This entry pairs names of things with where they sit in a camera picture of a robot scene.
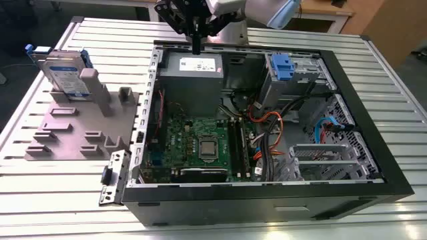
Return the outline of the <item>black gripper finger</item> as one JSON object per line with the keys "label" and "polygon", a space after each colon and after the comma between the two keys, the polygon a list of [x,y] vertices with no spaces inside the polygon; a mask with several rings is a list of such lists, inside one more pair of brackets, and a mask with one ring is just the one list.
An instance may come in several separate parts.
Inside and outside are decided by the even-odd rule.
{"label": "black gripper finger", "polygon": [[158,0],[155,11],[169,23],[175,32],[187,37],[191,42],[193,54],[198,54],[198,16],[194,0]]}
{"label": "black gripper finger", "polygon": [[209,15],[197,18],[197,54],[202,53],[202,42],[209,36],[214,37],[221,30],[237,19],[238,13],[230,12],[209,20]]}

